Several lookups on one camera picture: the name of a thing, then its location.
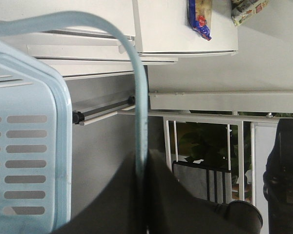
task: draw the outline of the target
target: white shelf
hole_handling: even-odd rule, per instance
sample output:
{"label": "white shelf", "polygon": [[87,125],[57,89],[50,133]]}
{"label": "white shelf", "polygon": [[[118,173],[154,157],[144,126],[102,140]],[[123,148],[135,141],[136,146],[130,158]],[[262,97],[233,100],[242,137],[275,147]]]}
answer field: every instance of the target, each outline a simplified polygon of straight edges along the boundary
{"label": "white shelf", "polygon": [[192,57],[192,52],[238,50],[230,0],[213,1],[210,41],[201,38],[190,27],[185,0],[133,0],[133,3],[135,43],[141,53],[180,52]]}

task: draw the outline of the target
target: green leaves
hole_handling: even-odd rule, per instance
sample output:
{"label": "green leaves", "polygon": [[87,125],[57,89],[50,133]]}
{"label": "green leaves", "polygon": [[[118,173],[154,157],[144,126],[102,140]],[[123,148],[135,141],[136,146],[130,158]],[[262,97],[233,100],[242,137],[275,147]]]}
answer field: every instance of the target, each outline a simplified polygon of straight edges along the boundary
{"label": "green leaves", "polygon": [[226,125],[208,123],[186,123],[191,132],[184,134],[178,147],[189,146],[187,161],[203,159],[204,165],[228,168]]}

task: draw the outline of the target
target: plastic basket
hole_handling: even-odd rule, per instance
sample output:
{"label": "plastic basket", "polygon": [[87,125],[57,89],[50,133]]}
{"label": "plastic basket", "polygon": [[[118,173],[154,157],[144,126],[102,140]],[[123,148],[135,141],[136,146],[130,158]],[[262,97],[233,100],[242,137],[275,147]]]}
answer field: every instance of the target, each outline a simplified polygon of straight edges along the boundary
{"label": "plastic basket", "polygon": [[63,78],[0,42],[0,234],[69,220],[71,113]]}

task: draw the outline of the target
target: black object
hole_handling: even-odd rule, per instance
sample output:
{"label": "black object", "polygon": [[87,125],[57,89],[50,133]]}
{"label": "black object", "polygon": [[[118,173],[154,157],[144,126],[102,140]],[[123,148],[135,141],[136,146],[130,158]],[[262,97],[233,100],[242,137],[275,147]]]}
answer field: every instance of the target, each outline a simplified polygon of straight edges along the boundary
{"label": "black object", "polygon": [[293,234],[293,118],[279,120],[263,179],[269,233]]}
{"label": "black object", "polygon": [[164,162],[149,155],[146,207],[150,234],[259,234],[262,217],[246,202],[229,205],[193,197]]}
{"label": "black object", "polygon": [[217,203],[232,201],[230,170],[192,162],[173,161],[172,171],[194,197]]}
{"label": "black object", "polygon": [[252,205],[194,198],[164,162],[149,155],[145,202],[136,190],[135,159],[129,156],[102,193],[52,234],[259,234],[262,219]]}
{"label": "black object", "polygon": [[81,121],[84,121],[84,114],[80,111],[73,112],[73,123],[79,124]]}

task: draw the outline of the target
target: white cabinet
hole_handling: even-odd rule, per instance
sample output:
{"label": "white cabinet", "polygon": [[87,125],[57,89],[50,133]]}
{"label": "white cabinet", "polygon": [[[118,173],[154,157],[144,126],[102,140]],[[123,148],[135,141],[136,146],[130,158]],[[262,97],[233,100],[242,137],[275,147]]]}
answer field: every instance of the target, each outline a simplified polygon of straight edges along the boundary
{"label": "white cabinet", "polygon": [[[126,36],[135,36],[131,0],[0,0],[0,20],[11,21],[60,11],[83,11],[113,23]],[[75,32],[106,34],[91,27],[70,27]]]}
{"label": "white cabinet", "polygon": [[135,44],[144,56],[193,57],[238,50],[230,0],[214,0],[212,3],[210,41],[201,38],[190,27],[187,0],[133,0],[133,3]]}

